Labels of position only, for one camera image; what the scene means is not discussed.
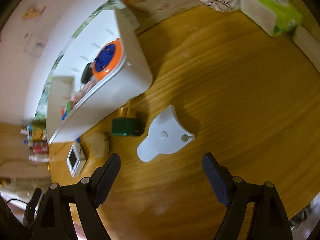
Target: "black cable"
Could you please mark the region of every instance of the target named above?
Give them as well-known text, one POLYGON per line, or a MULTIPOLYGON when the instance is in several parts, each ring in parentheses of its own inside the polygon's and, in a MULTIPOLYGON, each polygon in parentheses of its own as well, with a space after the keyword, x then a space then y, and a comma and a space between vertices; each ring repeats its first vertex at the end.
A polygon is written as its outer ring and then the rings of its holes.
POLYGON ((13 200, 20 201, 20 202, 25 203, 26 205, 28 205, 27 202, 25 202, 25 201, 23 201, 23 200, 20 200, 20 199, 17 199, 17 198, 11 198, 11 199, 9 199, 9 200, 6 202, 6 204, 8 204, 9 202, 11 202, 11 201, 13 201, 13 200))

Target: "device screen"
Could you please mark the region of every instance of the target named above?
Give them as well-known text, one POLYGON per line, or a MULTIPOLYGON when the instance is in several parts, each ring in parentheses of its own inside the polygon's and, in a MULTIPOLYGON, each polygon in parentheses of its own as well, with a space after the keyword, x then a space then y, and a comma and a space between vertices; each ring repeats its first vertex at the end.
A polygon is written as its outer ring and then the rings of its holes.
POLYGON ((70 160, 70 164, 71 164, 71 166, 73 168, 75 166, 75 164, 76 164, 76 161, 77 161, 77 157, 76 157, 76 154, 75 154, 73 149, 71 150, 71 154, 70 154, 69 160, 70 160))

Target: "wood grain surface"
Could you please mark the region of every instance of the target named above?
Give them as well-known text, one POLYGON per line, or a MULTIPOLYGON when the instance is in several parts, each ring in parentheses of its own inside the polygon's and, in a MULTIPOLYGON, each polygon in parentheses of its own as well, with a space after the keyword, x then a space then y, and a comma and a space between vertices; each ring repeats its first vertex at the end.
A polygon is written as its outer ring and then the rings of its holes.
MULTIPOLYGON (((141 137, 111 136, 113 113, 82 136, 88 155, 71 178, 70 143, 50 150, 52 180, 67 185, 104 164, 90 154, 86 138, 109 136, 121 170, 98 212, 113 240, 209 240, 226 208, 218 203, 202 170, 212 152, 231 174, 249 183, 272 181, 288 217, 320 191, 320 78, 289 35, 269 37, 241 12, 199 6, 139 35, 154 83, 127 106, 146 123, 141 137), (169 104, 196 139, 179 152, 149 163, 137 157, 151 121, 169 104)), ((74 220, 79 223, 75 206, 74 220)), ((249 226, 249 205, 241 239, 249 226)))

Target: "tissue box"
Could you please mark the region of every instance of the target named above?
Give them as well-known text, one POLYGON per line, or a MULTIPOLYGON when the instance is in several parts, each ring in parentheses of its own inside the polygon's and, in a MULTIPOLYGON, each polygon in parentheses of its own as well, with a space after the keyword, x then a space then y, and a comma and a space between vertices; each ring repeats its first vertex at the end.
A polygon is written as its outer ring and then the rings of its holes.
POLYGON ((240 9, 271 37, 293 31, 303 17, 288 0, 240 0, 240 9))

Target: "wall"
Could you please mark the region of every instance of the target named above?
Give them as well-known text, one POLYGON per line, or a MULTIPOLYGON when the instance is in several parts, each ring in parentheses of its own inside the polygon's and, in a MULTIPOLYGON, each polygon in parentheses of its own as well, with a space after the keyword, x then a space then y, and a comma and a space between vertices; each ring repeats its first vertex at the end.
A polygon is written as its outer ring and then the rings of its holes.
POLYGON ((74 31, 107 0, 22 0, 2 30, 0 43, 0 122, 20 124, 32 119, 44 82, 60 51, 74 31), (47 6, 37 23, 23 22, 30 6, 47 6), (23 53, 28 37, 48 40, 42 55, 23 53))
POLYGON ((32 151, 23 144, 26 136, 20 134, 20 129, 19 125, 0 123, 0 177, 49 177, 46 163, 29 161, 32 151))

